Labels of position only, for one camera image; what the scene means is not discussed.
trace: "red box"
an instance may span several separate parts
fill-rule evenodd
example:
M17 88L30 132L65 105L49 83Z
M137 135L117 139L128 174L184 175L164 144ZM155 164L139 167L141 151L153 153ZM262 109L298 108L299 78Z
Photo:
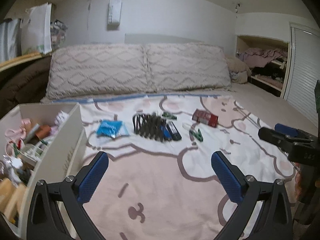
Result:
M207 111L202 111L197 109L193 116L192 120L196 122L201 122L206 125L212 126L212 127L217 127L218 124L218 116L211 114Z

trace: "white closet door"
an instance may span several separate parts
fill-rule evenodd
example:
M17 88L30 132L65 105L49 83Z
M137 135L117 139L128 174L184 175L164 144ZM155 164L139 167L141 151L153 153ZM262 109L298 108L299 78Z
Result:
M320 36L304 27L291 27L291 32L291 67L284 99L318 126L314 89L320 79Z

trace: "pink clothes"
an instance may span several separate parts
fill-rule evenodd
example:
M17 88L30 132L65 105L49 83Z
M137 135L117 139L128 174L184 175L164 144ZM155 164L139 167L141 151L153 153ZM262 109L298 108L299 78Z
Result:
M281 56L288 57L288 53L280 49L263 50L259 48L249 48L242 53L239 58L245 62L249 68L254 68L264 67L274 59Z

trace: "white textured pillow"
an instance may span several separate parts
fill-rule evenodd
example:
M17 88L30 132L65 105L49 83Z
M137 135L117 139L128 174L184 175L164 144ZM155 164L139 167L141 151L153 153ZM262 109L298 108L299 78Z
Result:
M147 44L155 91L220 88L230 85L221 48L199 43Z
M52 54L48 99L140 92L151 92L150 72L141 45L80 45Z
M225 55L225 57L226 57L226 60L227 60L227 65L228 65L229 71L232 71L232 72L235 72L235 73L246 71L248 77L250 77L251 71L250 71L250 68L248 67L248 65L245 62L239 60L235 56Z

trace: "headboard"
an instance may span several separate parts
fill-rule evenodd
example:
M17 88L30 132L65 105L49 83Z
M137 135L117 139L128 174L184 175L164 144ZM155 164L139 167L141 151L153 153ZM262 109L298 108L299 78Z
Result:
M203 42L177 36L162 35L162 34L146 34L146 33L126 33L124 43L127 44L148 44L148 43L188 43L188 42Z

